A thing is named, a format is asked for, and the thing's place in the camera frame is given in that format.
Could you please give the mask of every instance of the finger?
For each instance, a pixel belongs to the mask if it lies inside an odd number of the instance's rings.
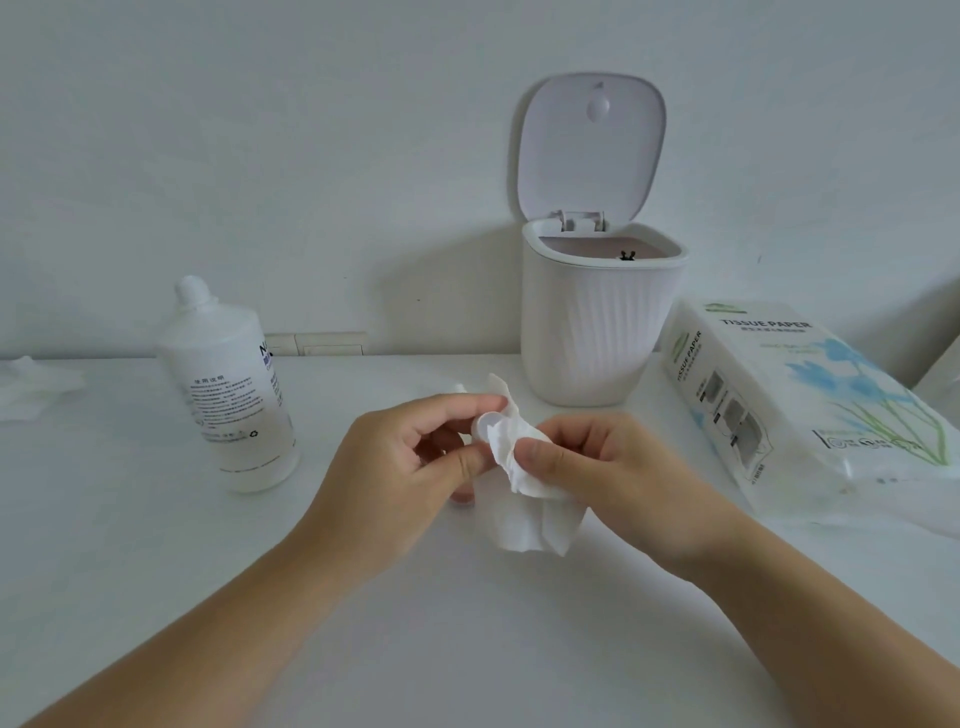
[[[553,443],[524,437],[516,441],[514,458],[527,473],[548,485],[556,485],[580,500],[596,480],[602,464]]]
[[[507,406],[500,395],[434,395],[408,401],[393,408],[400,423],[403,442],[412,448],[420,438],[451,421],[472,420],[485,412],[499,412]]]
[[[474,419],[475,418],[471,417],[468,420],[450,420],[450,422],[448,422],[445,426],[448,429],[452,429],[454,432],[459,432],[462,435],[469,435]]]
[[[488,471],[496,463],[490,446],[483,443],[464,445],[417,471],[417,480],[437,496],[438,507],[450,494],[473,478]]]
[[[420,458],[423,465],[428,465],[434,460],[442,458],[444,451],[437,447],[432,440],[420,440],[420,443],[414,448],[414,452]]]
[[[461,438],[460,435],[453,430],[448,429],[446,425],[443,427],[438,427],[427,437],[431,442],[434,443],[434,445],[444,452],[450,452],[451,450],[462,448],[464,446],[463,438]]]
[[[538,425],[537,429],[562,448],[597,458],[620,417],[614,413],[557,415]]]

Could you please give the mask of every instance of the trash can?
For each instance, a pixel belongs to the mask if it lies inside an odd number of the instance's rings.
[[[677,293],[686,248],[633,222],[660,158],[666,111],[649,82],[546,81],[523,119],[520,351],[534,392],[560,406],[626,399]]]

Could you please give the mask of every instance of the table surface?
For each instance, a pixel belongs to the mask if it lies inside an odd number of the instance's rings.
[[[503,376],[524,416],[552,414],[518,357],[281,358],[303,447],[265,493],[222,490],[150,359],[86,373],[29,424],[0,425],[0,726],[14,726],[221,587],[314,496],[362,412]],[[661,373],[625,404],[743,500]],[[778,532],[960,662],[960,545],[905,526]],[[695,588],[592,514],[565,558],[507,553],[448,506],[392,570],[352,595],[260,707],[263,726],[790,725],[770,678]]]

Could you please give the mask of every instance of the small bottle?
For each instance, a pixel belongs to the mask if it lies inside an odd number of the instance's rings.
[[[266,337],[256,313],[210,295],[203,279],[177,283],[179,306],[156,342],[228,487],[277,485],[300,462]]]

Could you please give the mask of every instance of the crumpled tissue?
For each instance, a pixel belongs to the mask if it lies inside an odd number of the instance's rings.
[[[64,392],[85,387],[84,373],[37,364],[29,356],[0,369],[0,422],[35,420]]]
[[[489,443],[498,468],[473,481],[476,518],[487,536],[508,551],[549,551],[563,556],[580,527],[587,507],[561,488],[524,471],[514,459],[521,437],[549,438],[520,417],[507,383],[490,375],[489,390],[507,398],[502,412],[481,415],[472,436]],[[466,392],[463,385],[458,391]]]

